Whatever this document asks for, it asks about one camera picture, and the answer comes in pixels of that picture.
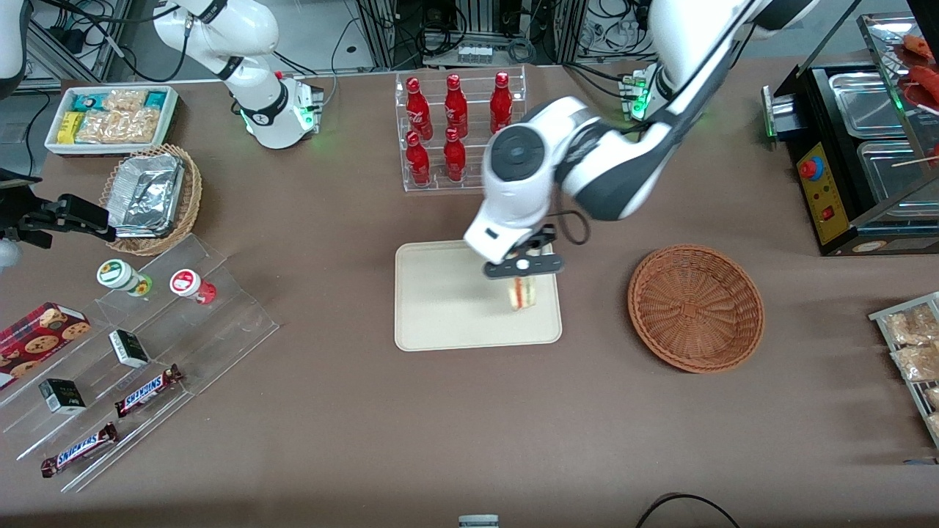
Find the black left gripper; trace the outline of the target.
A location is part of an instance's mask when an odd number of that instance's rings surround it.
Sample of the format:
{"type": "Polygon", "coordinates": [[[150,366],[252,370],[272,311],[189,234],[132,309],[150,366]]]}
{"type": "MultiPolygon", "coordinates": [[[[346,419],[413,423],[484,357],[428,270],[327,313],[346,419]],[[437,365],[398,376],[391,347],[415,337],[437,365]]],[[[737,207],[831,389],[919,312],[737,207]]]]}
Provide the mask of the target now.
{"type": "Polygon", "coordinates": [[[521,243],[521,255],[526,257],[535,257],[536,255],[549,254],[547,245],[554,243],[557,238],[557,228],[555,225],[542,225],[536,232],[530,234],[526,241],[521,243]]]}

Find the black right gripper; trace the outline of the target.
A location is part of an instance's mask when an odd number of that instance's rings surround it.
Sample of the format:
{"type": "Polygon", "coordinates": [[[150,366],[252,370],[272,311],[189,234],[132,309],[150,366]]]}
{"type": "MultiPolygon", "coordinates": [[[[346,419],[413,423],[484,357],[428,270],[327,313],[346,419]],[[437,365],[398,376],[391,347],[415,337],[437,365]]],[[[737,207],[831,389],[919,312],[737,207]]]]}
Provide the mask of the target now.
{"type": "MultiPolygon", "coordinates": [[[[114,243],[115,229],[109,224],[109,214],[84,198],[73,194],[62,195],[62,214],[70,219],[71,230],[114,243]]],[[[40,249],[50,249],[51,232],[67,232],[70,227],[57,216],[54,206],[11,208],[3,206],[1,213],[2,238],[15,243],[27,243],[40,249]]]]}

